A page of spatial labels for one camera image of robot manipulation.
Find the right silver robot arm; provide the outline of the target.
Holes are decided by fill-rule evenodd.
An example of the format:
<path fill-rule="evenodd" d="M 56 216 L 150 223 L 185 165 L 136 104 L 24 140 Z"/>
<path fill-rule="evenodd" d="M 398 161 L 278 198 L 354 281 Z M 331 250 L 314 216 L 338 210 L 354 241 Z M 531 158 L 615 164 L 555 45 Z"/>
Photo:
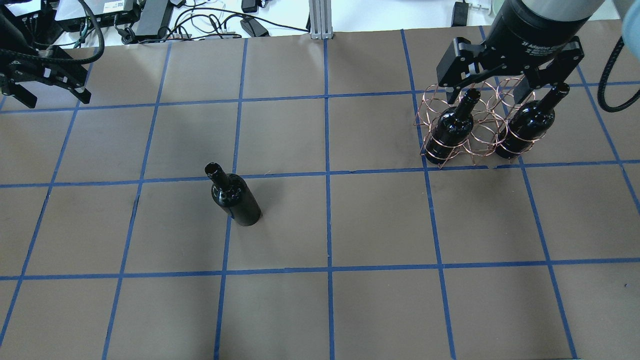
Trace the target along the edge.
<path fill-rule="evenodd" d="M 436 67 L 438 86 L 454 104 L 462 89 L 494 76 L 519 76 L 512 92 L 523 103 L 532 92 L 564 82 L 585 57 L 579 30 L 600 0 L 505 0 L 480 44 L 453 39 Z"/>

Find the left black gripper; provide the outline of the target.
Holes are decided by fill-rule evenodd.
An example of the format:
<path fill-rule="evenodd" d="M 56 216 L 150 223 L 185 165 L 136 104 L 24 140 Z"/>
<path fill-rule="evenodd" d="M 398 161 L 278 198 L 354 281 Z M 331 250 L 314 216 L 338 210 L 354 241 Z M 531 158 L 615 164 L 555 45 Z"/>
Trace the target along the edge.
<path fill-rule="evenodd" d="M 53 45 L 44 51 L 33 48 L 22 54 L 14 48 L 1 48 L 1 94 L 12 97 L 28 109 L 34 109 L 38 98 L 22 83 L 40 84 L 66 89 L 82 104 L 89 104 L 92 93 L 86 88 L 89 71 L 64 49 Z"/>

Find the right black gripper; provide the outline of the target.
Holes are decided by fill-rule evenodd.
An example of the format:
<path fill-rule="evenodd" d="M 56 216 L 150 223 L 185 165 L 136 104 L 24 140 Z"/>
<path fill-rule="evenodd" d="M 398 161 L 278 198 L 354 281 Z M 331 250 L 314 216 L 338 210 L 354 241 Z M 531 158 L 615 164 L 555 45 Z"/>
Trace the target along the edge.
<path fill-rule="evenodd" d="M 578 31 L 585 25 L 578 0 L 506 0 L 482 43 L 456 37 L 436 67 L 446 103 L 462 89 L 494 76 L 521 76 L 512 96 L 522 104 L 535 89 L 559 84 L 585 57 Z"/>

